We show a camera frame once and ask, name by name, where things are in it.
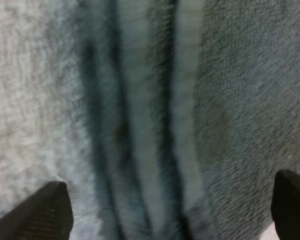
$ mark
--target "fuzzy fabric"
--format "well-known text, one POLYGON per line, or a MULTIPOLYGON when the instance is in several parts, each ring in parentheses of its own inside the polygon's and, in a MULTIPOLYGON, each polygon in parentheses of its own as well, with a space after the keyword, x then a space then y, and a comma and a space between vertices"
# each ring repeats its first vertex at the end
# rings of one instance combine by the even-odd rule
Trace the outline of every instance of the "fuzzy fabric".
POLYGON ((0 217, 62 179, 72 240, 257 240, 280 168, 300 0, 0 0, 0 217))
POLYGON ((75 0, 0 0, 0 217, 65 181, 71 240, 101 226, 76 51, 75 0))

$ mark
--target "gray fabric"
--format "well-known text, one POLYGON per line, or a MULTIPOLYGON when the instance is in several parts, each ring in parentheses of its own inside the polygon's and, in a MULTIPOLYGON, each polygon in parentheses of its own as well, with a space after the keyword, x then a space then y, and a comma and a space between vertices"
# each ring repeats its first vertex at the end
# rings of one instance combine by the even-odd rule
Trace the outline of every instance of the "gray fabric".
POLYGON ((0 0, 0 216, 62 179, 73 240, 254 240, 279 168, 300 0, 0 0))
POLYGON ((45 182, 67 182, 71 240, 101 221, 79 81, 75 0, 0 0, 0 217, 45 182))

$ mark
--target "textured fabric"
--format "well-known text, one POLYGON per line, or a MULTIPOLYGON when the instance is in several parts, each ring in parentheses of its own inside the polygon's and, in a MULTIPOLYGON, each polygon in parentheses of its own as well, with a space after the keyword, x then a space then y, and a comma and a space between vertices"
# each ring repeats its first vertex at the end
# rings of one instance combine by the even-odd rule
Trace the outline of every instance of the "textured fabric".
POLYGON ((300 0, 0 0, 0 217, 62 179, 72 239, 257 240, 279 168, 300 0))
POLYGON ((101 221, 80 82, 76 0, 0 0, 0 217, 48 181, 68 185, 71 240, 101 221))
POLYGON ((68 240, 73 223, 67 185, 53 181, 0 219, 0 240, 68 240))

